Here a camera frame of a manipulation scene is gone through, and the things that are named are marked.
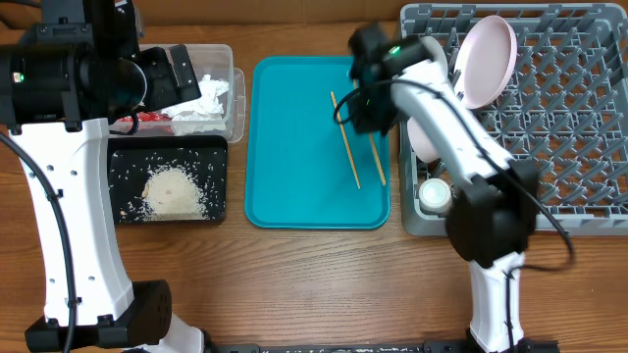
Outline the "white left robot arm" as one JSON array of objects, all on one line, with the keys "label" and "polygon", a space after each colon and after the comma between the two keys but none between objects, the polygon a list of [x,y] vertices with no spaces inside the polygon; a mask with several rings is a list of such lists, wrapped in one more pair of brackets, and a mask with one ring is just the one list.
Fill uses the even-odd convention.
[{"label": "white left robot arm", "polygon": [[183,45],[140,49],[131,1],[43,1],[41,20],[1,49],[2,142],[23,165],[47,278],[32,352],[83,347],[209,352],[162,279],[124,267],[107,179],[111,125],[200,95]]}]

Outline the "pink bowl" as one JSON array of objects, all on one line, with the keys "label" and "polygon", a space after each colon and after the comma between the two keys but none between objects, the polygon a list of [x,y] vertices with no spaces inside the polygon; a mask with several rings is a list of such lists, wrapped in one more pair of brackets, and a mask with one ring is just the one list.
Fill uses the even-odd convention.
[{"label": "pink bowl", "polygon": [[407,121],[406,129],[412,150],[421,162],[429,164],[440,158],[429,136],[414,118]]}]

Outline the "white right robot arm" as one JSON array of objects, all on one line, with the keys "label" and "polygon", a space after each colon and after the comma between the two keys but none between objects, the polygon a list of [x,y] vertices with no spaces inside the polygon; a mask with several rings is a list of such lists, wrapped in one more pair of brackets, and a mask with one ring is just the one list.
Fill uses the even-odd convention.
[{"label": "white right robot arm", "polygon": [[456,97],[435,53],[418,36],[390,40],[376,27],[348,41],[356,88],[343,97],[358,133],[385,134],[399,115],[417,124],[449,172],[457,193],[446,235],[467,261],[473,315],[468,347],[513,352],[525,346],[519,279],[539,212],[538,171],[488,136]]}]

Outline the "pink round plate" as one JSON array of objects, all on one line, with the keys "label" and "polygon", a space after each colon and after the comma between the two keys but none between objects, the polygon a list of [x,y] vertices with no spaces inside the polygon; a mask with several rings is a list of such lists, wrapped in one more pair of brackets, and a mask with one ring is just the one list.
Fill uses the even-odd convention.
[{"label": "pink round plate", "polygon": [[453,88],[462,94],[465,108],[482,108],[502,94],[513,74],[517,50],[513,28],[500,16],[485,17],[470,29],[453,69],[460,72]]}]

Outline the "pale green cup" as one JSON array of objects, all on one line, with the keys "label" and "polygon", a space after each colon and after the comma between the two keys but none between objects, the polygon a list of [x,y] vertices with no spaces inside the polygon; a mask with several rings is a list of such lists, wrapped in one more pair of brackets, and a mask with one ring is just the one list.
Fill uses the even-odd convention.
[{"label": "pale green cup", "polygon": [[444,214],[452,204],[451,189],[440,178],[426,179],[419,186],[418,198],[420,209],[426,214]]}]

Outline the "white tissue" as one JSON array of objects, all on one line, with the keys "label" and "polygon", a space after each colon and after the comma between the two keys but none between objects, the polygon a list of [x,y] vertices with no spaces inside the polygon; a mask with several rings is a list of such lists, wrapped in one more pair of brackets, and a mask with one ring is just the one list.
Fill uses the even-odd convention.
[{"label": "white tissue", "polygon": [[188,135],[197,132],[222,131],[224,104],[220,97],[229,92],[229,83],[224,79],[212,79],[204,75],[198,83],[201,96],[198,99],[183,102],[160,111],[171,119],[174,135]]}]

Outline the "red foil snack wrapper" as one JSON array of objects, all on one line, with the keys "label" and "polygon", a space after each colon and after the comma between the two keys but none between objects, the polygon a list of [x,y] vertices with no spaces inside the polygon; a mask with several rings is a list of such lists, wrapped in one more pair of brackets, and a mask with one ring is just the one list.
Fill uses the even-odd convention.
[{"label": "red foil snack wrapper", "polygon": [[[160,113],[139,112],[136,114],[138,126],[134,135],[137,136],[162,136],[173,135],[172,119]],[[132,130],[133,119],[131,116],[121,118],[110,126],[111,131],[118,131],[121,134],[127,134]]]}]

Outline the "grey-green bowl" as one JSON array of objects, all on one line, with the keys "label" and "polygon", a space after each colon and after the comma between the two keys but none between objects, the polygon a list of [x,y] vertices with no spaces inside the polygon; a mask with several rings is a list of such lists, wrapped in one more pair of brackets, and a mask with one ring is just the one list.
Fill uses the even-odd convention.
[{"label": "grey-green bowl", "polygon": [[423,36],[422,42],[426,49],[432,54],[433,62],[437,63],[445,78],[448,78],[448,65],[444,48],[433,36]]}]

